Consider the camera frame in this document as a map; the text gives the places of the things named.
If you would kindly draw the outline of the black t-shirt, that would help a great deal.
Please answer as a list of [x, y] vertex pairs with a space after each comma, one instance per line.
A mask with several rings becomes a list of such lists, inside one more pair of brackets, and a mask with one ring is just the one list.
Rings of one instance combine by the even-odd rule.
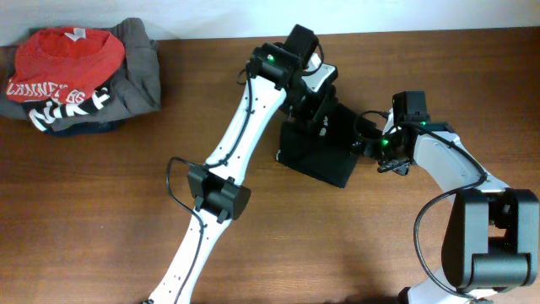
[[304, 175], [344, 188], [359, 157], [354, 150], [358, 140], [354, 130], [372, 138], [381, 135], [374, 122], [357, 116], [339, 103], [312, 129], [299, 119], [283, 122], [277, 161]]

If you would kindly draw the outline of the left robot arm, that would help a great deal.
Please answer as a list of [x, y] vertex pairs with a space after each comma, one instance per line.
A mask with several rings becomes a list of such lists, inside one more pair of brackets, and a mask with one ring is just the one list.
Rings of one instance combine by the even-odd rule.
[[318, 37], [297, 24], [283, 43], [254, 49], [243, 70], [240, 104], [213, 153], [190, 163], [187, 181], [194, 205], [190, 222], [165, 276], [149, 303], [188, 303], [215, 243], [237, 220], [251, 196], [244, 187], [247, 167], [276, 111], [309, 131], [323, 120], [338, 71], [324, 62]]

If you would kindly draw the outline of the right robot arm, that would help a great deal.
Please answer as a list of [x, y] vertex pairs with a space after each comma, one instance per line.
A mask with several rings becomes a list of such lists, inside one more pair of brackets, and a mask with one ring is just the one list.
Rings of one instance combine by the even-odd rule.
[[[360, 113], [353, 122], [353, 151], [377, 161], [380, 173], [408, 174], [424, 169], [442, 193], [418, 212], [413, 246], [427, 275], [404, 288], [399, 303], [488, 303], [491, 296], [532, 285], [538, 277], [539, 199], [487, 171], [464, 147], [447, 122], [434, 122], [423, 91], [392, 97], [384, 128]], [[441, 247], [441, 266], [429, 268], [420, 245], [419, 228], [430, 208], [452, 204]]]

